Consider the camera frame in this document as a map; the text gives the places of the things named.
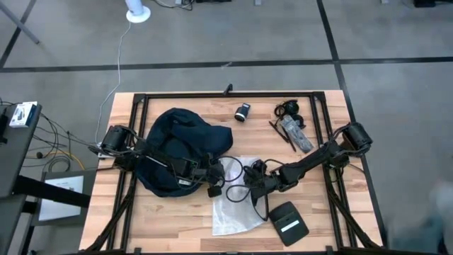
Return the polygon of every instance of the clear plastic bag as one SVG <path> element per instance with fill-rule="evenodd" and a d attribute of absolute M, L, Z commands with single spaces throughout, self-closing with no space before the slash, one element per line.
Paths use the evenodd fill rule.
<path fill-rule="evenodd" d="M 250 166 L 258 159 L 252 157 L 239 157 L 238 160 L 240 160 L 244 166 Z M 241 166 L 234 159 L 223 158 L 220 159 L 220 161 L 225 169 L 226 180 L 232 180 L 241 173 Z M 247 198 L 240 203 L 233 203 L 226 197 L 228 187 L 231 185 L 243 184 L 243 175 L 244 172 L 237 180 L 225 183 L 222 188 L 222 194 L 214 198 L 212 205 L 213 236 L 249 231 L 264 222 L 258 216 L 255 209 L 253 209 L 250 194 L 247 194 L 248 188 L 234 187 L 229 190 L 228 196 L 232 200 L 240 200 L 247 195 Z"/>
<path fill-rule="evenodd" d="M 310 152 L 311 149 L 313 149 L 313 145 L 311 144 L 310 140 L 306 138 L 300 127 L 292 119 L 291 116 L 285 115 L 280 121 L 280 125 L 286 130 L 289 138 L 293 140 L 303 152 L 307 153 Z"/>

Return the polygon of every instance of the wooden table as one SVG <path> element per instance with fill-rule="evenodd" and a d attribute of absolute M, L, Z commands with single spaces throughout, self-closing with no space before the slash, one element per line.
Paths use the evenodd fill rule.
<path fill-rule="evenodd" d="M 350 119 L 342 91 L 325 91 L 333 129 L 346 125 Z M 132 108 L 133 93 L 117 93 L 110 114 L 110 125 L 128 125 Z M 234 145 L 226 153 L 236 157 L 273 158 L 282 162 L 296 162 L 306 155 L 299 149 L 293 152 L 289 144 L 270 127 L 275 120 L 274 107 L 290 98 L 179 98 L 152 99 L 149 102 L 145 133 L 164 111 L 172 107 L 186 108 L 198 113 L 212 125 L 231 127 Z M 317 145 L 314 122 L 309 99 L 298 98 L 301 114 L 305 119 L 304 134 Z M 251 104 L 251 112 L 245 123 L 234 120 L 235 110 L 243 103 Z M 320 107 L 318 107 L 327 139 Z M 362 168 L 359 159 L 351 158 L 352 164 Z M 111 165 L 101 161 L 100 167 Z M 89 246 L 101 233 L 112 215 L 119 171 L 108 170 L 97 173 L 91 196 L 80 249 Z M 351 166 L 343 175 L 352 216 L 372 240 L 381 244 L 364 174 Z M 209 251 L 325 251 L 326 245 L 334 248 L 331 216 L 323 179 L 322 168 L 316 167 L 299 181 L 299 185 L 285 193 L 274 192 L 269 196 L 270 209 L 292 201 L 310 234 L 292 246 L 285 247 L 270 222 L 265 222 L 249 232 L 228 236 L 212 236 L 212 200 L 207 196 L 207 187 L 202 186 L 192 195 L 182 198 L 159 198 L 138 182 L 127 249 L 141 247 L 142 252 L 209 252 Z M 343 239 L 348 245 L 344 219 L 340 216 Z M 117 227 L 115 247 L 120 245 L 122 222 Z"/>

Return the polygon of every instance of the floor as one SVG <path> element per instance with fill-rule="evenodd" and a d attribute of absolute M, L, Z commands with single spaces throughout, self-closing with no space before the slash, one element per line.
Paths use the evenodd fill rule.
<path fill-rule="evenodd" d="M 38 101 L 49 118 L 94 141 L 99 104 L 117 84 L 117 47 L 128 28 L 124 1 L 2 1 L 41 44 L 0 13 L 0 97 Z M 229 83 L 236 90 L 343 89 L 350 114 L 374 140 L 367 161 L 388 230 L 419 221 L 432 187 L 453 181 L 453 5 L 263 0 L 258 7 L 233 0 L 194 4 L 190 12 L 143 2 L 152 16 L 124 38 L 117 91 L 213 91 Z M 74 145 L 73 153 L 96 166 L 84 146 Z M 21 218 L 10 254 L 17 254 L 27 221 Z M 39 227 L 30 248 L 75 252 L 82 227 Z M 453 248 L 451 233 L 446 243 Z"/>

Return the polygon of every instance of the yellow cable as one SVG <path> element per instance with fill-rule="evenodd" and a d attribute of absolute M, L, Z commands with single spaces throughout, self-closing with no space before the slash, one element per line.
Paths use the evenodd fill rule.
<path fill-rule="evenodd" d="M 69 158 L 74 158 L 75 160 L 77 160 L 77 162 L 79 163 L 79 166 L 80 168 L 82 168 L 82 170 L 85 170 L 85 166 L 82 164 L 82 162 L 80 161 L 80 159 L 78 159 L 76 156 L 74 156 L 73 154 L 71 153 L 68 153 L 68 152 L 50 152 L 49 155 L 53 155 L 53 154 L 65 154 L 67 155 Z"/>

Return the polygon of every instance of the black pouch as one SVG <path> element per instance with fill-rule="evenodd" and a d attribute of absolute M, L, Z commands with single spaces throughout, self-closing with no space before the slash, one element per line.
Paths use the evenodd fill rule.
<path fill-rule="evenodd" d="M 269 213 L 269 218 L 286 247 L 309 234 L 308 227 L 291 202 L 276 207 Z"/>

